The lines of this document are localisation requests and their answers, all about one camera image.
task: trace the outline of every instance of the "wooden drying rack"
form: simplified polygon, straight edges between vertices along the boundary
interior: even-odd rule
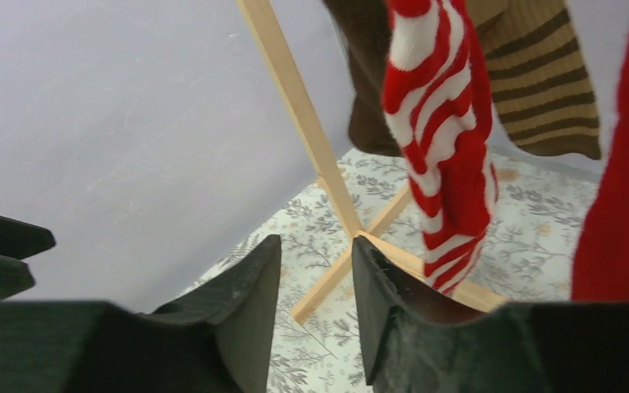
[[[326,191],[329,202],[341,220],[343,231],[349,241],[357,236],[367,237],[394,264],[416,278],[423,279],[423,261],[419,257],[379,238],[411,201],[408,184],[378,213],[367,228],[363,228],[360,217],[355,211],[351,194],[338,168],[337,158],[319,122],[315,107],[312,105],[310,95],[293,60],[270,1],[236,1],[300,133],[307,154],[317,172],[318,183]],[[293,307],[292,317],[299,324],[303,324],[351,271],[351,266],[351,245],[349,245],[331,268]],[[470,281],[461,282],[452,297],[460,303],[486,312],[505,302],[502,296]]]

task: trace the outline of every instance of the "white floral surface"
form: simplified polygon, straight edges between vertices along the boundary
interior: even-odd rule
[[[471,279],[515,300],[567,299],[569,260],[596,185],[502,156],[495,156],[495,163],[500,201]],[[340,166],[365,224],[405,182],[401,159],[354,150]],[[347,246],[341,225],[317,184],[288,202],[188,291],[239,261],[270,233],[282,235],[283,268],[269,391],[371,391],[364,384],[350,274],[305,326],[289,314]],[[415,206],[409,206],[382,238],[421,255]]]

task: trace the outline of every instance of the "wooden cross base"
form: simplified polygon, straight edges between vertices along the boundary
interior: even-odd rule
[[[408,185],[394,196],[368,228],[363,229],[351,194],[337,166],[337,158],[319,122],[315,107],[312,105],[310,95],[307,93],[270,1],[236,1],[297,127],[314,170],[317,171],[318,182],[326,191],[329,202],[341,220],[343,231],[349,240],[352,241],[357,236],[367,237],[392,262],[414,277],[422,279],[423,262],[419,257],[379,238],[411,201]],[[332,267],[293,308],[292,317],[299,324],[303,324],[351,271],[351,268],[351,246],[348,246]],[[502,296],[468,281],[460,283],[452,297],[481,311],[490,311],[505,301]]]

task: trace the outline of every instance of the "red and white striped scarf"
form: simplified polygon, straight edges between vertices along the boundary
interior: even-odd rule
[[[450,294],[476,264],[497,200],[490,80],[464,0],[388,0],[382,93],[422,215],[425,276]]]

